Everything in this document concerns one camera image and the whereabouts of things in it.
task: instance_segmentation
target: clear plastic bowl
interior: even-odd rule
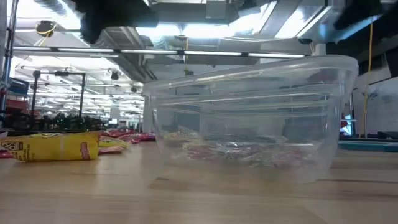
[[[166,163],[310,182],[335,155],[358,62],[326,55],[144,85]]]

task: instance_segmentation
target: yellow snack bag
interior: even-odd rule
[[[90,160],[98,157],[99,132],[6,137],[0,144],[19,161]]]

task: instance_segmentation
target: wooden table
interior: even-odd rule
[[[398,154],[339,151],[295,185],[159,173],[157,155],[148,142],[97,161],[0,160],[0,223],[398,223]]]

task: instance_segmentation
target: printed label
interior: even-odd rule
[[[82,142],[80,144],[80,152],[81,152],[81,157],[84,160],[89,160],[90,159],[90,155],[88,154],[87,142]]]
[[[23,142],[4,141],[4,142],[1,142],[1,146],[8,151],[18,151],[18,150],[23,150],[24,143]]]

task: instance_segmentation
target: chip bag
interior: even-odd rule
[[[113,147],[113,146],[120,146],[123,149],[128,149],[130,147],[130,144],[120,139],[101,136],[99,147]]]
[[[19,161],[90,160],[98,157],[99,132],[5,137],[1,146]]]

